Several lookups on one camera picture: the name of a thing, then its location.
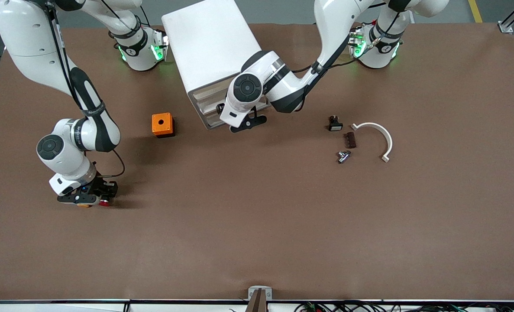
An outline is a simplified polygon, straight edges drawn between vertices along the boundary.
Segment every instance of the metal frame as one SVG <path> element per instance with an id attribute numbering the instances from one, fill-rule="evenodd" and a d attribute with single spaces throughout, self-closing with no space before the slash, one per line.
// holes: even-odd
<path id="1" fill-rule="evenodd" d="M 514 24 L 514 10 L 504 19 L 498 21 L 498 26 L 502 33 L 512 33 Z"/>

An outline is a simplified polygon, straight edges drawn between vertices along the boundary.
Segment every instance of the metal bracket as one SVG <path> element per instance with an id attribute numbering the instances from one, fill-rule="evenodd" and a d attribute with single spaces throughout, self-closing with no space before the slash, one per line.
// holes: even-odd
<path id="1" fill-rule="evenodd" d="M 502 33 L 513 33 L 513 27 L 512 26 L 509 26 L 509 28 L 504 28 L 504 26 L 502 25 L 503 22 L 501 22 L 500 20 L 498 20 L 498 27 L 500 28 L 500 31 Z"/>
<path id="2" fill-rule="evenodd" d="M 268 286 L 251 286 L 247 290 L 247 300 L 251 300 L 251 296 L 253 296 L 253 292 L 259 290 L 261 288 L 265 292 L 266 301 L 272 300 L 272 287 Z"/>

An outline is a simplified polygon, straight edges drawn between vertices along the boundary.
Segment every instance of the metal fitting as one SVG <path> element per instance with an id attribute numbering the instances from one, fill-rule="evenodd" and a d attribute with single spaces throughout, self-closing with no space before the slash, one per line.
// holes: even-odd
<path id="1" fill-rule="evenodd" d="M 339 157 L 338 163 L 340 163 L 340 164 L 345 163 L 350 155 L 351 155 L 351 151 L 349 151 L 349 150 L 346 150 L 345 152 L 338 152 L 338 157 Z"/>

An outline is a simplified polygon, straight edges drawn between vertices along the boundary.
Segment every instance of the brown tabletop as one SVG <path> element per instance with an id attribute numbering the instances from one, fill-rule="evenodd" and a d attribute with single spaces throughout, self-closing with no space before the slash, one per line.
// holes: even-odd
<path id="1" fill-rule="evenodd" d="M 292 69 L 315 26 L 252 25 Z M 174 64 L 135 72 L 105 29 L 66 29 L 122 131 L 116 206 L 57 203 L 35 151 L 72 99 L 0 64 L 0 299 L 514 299 L 514 37 L 495 24 L 413 24 L 389 67 L 332 69 L 300 113 L 208 131 Z M 151 115 L 178 134 L 156 139 Z M 342 132 L 324 126 L 332 114 Z M 342 133 L 356 131 L 343 165 Z M 103 174 L 112 154 L 89 153 Z"/>

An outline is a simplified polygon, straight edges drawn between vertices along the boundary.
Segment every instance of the white box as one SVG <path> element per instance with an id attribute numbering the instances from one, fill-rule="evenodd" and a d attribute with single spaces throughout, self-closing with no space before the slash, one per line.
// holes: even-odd
<path id="1" fill-rule="evenodd" d="M 162 16 L 187 96 L 207 129 L 224 124 L 217 105 L 261 47 L 234 0 L 204 0 Z M 268 107 L 263 97 L 257 110 Z"/>

